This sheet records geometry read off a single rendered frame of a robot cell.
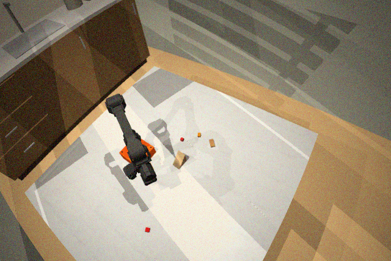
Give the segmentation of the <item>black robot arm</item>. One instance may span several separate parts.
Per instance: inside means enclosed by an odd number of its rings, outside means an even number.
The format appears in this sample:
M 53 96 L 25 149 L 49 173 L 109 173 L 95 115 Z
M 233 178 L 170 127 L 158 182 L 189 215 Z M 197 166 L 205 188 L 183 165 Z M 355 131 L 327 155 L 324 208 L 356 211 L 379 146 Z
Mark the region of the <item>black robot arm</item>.
M 125 175 L 130 180 L 134 180 L 137 177 L 136 174 L 141 173 L 145 182 L 153 180 L 156 178 L 156 173 L 149 163 L 152 161 L 151 154 L 148 147 L 141 143 L 141 136 L 132 129 L 126 118 L 126 104 L 123 96 L 115 94 L 105 100 L 105 105 L 109 113 L 113 114 L 119 122 L 123 132 L 123 140 L 128 149 L 127 154 L 132 162 L 123 168 Z

